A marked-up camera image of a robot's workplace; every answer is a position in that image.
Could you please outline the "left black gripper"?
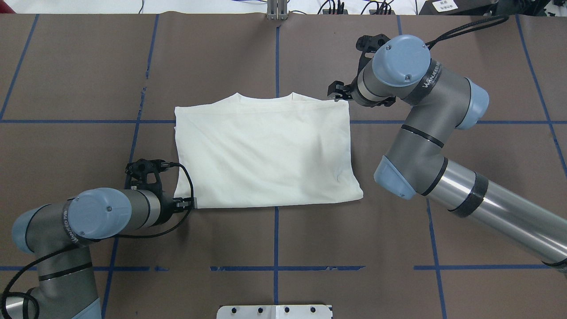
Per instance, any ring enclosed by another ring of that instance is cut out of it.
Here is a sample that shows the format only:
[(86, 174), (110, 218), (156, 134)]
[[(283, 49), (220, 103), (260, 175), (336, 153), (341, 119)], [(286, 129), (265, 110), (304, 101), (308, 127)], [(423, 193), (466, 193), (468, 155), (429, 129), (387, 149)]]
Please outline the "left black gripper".
[(195, 198), (172, 198), (167, 193), (158, 196), (160, 203), (160, 212), (154, 224), (164, 224), (172, 218), (174, 214), (178, 214), (180, 210), (192, 210), (196, 208)]

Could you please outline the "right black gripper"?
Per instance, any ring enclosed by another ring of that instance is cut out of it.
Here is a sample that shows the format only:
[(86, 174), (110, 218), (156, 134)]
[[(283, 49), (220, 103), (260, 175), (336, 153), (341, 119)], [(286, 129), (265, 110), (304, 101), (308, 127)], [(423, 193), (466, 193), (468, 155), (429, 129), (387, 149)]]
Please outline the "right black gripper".
[(351, 83), (334, 81), (328, 85), (328, 99), (334, 101), (355, 101), (363, 107), (384, 106), (391, 107), (396, 102), (396, 97), (382, 97), (372, 93), (363, 80), (363, 73), (359, 73)]

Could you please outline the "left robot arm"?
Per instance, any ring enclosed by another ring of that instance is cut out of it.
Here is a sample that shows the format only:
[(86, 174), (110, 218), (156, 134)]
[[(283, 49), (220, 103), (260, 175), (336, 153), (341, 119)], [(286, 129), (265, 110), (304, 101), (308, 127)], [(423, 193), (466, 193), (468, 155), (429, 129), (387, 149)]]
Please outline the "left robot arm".
[(35, 260), (9, 281), (1, 295), (3, 319), (100, 319), (89, 246), (158, 226), (189, 213), (195, 198), (169, 198), (149, 190), (96, 188), (22, 214), (12, 240)]

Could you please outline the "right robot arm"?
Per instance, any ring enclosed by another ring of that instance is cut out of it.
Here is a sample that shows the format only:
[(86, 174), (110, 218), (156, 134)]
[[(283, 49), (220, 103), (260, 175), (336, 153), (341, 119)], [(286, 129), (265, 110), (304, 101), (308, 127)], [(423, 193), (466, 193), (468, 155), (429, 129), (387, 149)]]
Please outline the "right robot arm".
[(453, 215), (482, 224), (566, 272), (566, 220), (442, 155), (455, 130), (470, 129), (489, 105), (488, 93), (431, 58), (413, 35), (363, 35), (352, 83), (334, 81), (328, 97), (364, 107), (410, 105), (388, 152), (374, 172), (377, 184), (400, 198), (437, 202)]

